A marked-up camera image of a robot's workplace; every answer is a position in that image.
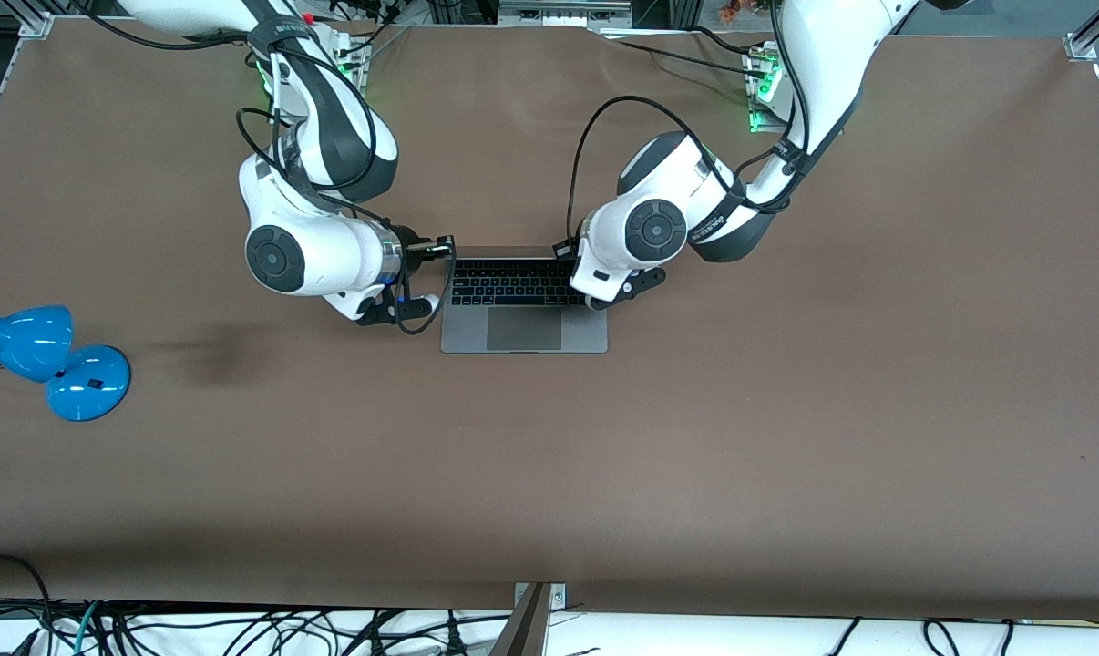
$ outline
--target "metal bracket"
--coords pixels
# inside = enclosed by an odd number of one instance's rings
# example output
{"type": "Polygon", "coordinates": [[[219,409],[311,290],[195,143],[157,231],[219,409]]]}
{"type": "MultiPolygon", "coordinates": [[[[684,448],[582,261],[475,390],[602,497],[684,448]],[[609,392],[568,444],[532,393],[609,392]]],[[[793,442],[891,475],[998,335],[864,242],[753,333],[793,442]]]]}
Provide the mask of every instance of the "metal bracket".
{"type": "Polygon", "coordinates": [[[1099,38],[1099,9],[1075,32],[1064,37],[1064,51],[1072,62],[1095,62],[1097,51],[1092,48],[1099,38]]]}
{"type": "MultiPolygon", "coordinates": [[[[530,588],[529,583],[518,583],[513,587],[513,608],[520,605],[521,597],[525,593],[525,590],[530,588]]],[[[550,610],[551,611],[562,611],[566,608],[566,585],[565,583],[550,583],[550,610]]]]}
{"type": "Polygon", "coordinates": [[[545,656],[550,611],[566,607],[565,583],[518,583],[517,608],[488,656],[545,656]]]}
{"type": "Polygon", "coordinates": [[[1064,54],[1067,55],[1069,62],[1096,62],[1097,49],[1095,46],[1088,45],[1084,51],[1077,51],[1074,36],[1075,34],[1070,32],[1064,36],[1064,54]]]}
{"type": "Polygon", "coordinates": [[[2,0],[8,5],[11,15],[19,21],[20,38],[46,38],[51,32],[51,22],[55,20],[51,15],[51,8],[43,8],[40,2],[30,0],[2,0]]]}

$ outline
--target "trackpad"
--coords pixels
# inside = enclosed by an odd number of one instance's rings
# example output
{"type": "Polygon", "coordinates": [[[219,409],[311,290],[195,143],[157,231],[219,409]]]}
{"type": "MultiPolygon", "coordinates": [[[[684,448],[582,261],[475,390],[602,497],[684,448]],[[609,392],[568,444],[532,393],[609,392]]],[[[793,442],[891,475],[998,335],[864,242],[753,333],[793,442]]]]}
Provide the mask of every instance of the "trackpad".
{"type": "Polygon", "coordinates": [[[562,349],[562,308],[489,308],[486,348],[491,352],[562,349]]]}

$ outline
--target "keyboard key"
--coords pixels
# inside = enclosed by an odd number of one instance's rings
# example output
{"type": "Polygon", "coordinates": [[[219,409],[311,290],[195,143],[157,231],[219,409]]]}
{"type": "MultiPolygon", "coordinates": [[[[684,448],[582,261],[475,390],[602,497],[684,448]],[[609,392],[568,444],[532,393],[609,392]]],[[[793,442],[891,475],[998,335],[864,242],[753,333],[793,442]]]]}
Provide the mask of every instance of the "keyboard key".
{"type": "Polygon", "coordinates": [[[497,296],[497,304],[545,304],[545,299],[536,296],[497,296]]]}

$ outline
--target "black band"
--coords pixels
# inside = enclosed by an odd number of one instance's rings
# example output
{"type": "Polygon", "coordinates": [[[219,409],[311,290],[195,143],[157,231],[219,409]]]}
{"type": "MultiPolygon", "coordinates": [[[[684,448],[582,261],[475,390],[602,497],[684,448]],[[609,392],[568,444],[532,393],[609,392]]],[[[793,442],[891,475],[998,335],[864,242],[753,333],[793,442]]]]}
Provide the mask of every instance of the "black band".
{"type": "Polygon", "coordinates": [[[723,200],[720,200],[720,204],[712,209],[712,213],[707,215],[707,219],[700,221],[699,225],[688,230],[687,242],[688,244],[696,244],[700,242],[703,237],[712,235],[713,232],[723,227],[724,223],[728,223],[729,216],[732,212],[736,211],[736,208],[744,203],[744,184],[740,181],[739,178],[732,184],[732,192],[725,194],[723,200]]]}
{"type": "Polygon", "coordinates": [[[775,153],[776,157],[787,163],[786,170],[784,170],[785,175],[808,175],[808,171],[813,170],[813,167],[817,166],[817,157],[801,151],[800,146],[797,146],[793,142],[789,142],[784,136],[771,146],[771,153],[775,153]]]}
{"type": "Polygon", "coordinates": [[[270,46],[287,38],[312,38],[315,43],[319,42],[315,30],[312,30],[301,16],[284,16],[282,13],[258,21],[258,24],[249,30],[246,42],[258,54],[269,57],[270,46]]]}

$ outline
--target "blue lamp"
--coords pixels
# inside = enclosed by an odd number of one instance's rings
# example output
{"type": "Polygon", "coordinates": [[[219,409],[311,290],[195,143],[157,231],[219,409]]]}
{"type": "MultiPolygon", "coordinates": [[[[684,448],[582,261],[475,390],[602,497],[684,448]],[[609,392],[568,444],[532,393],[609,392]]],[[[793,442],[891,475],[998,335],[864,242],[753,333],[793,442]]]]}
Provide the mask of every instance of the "blue lamp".
{"type": "Polygon", "coordinates": [[[45,383],[46,405],[63,419],[100,419],[129,391],[132,370],[124,354],[107,345],[73,352],[71,325],[71,313],[57,304],[0,316],[0,363],[45,383]]]}

